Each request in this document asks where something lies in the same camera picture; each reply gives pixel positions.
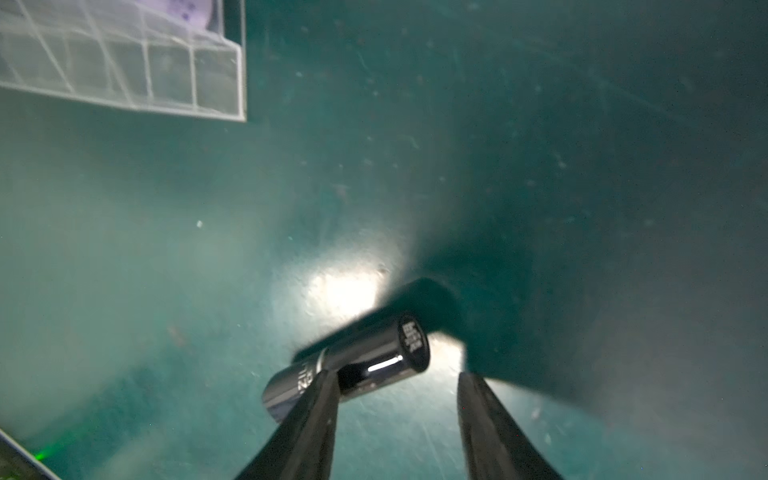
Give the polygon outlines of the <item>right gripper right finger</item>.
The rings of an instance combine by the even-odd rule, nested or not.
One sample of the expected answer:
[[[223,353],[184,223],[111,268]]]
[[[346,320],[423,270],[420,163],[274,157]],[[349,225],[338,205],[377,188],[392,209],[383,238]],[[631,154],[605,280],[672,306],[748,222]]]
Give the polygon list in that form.
[[[561,475],[534,447],[483,377],[462,372],[457,413],[468,477],[555,480]]]

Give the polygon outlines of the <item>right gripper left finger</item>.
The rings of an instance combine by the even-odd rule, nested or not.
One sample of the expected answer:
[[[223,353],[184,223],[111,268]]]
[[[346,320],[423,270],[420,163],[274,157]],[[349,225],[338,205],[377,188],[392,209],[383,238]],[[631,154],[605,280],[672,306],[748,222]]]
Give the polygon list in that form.
[[[329,478],[339,403],[337,374],[321,371],[236,479]]]

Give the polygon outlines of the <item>lilac lip gloss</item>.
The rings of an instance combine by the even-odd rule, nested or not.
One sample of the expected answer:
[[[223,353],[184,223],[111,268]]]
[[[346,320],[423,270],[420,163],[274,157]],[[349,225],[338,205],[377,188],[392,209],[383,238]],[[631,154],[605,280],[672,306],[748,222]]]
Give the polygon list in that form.
[[[214,0],[141,0],[141,4],[198,29],[207,29],[212,19]]]

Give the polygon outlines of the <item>black lipstick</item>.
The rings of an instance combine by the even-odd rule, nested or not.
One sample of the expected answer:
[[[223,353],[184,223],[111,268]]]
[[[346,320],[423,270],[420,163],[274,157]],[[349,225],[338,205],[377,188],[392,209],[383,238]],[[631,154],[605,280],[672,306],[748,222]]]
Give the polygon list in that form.
[[[282,422],[322,371],[338,375],[340,400],[350,400],[427,370],[428,337],[418,318],[396,312],[276,373],[267,383],[262,403]]]

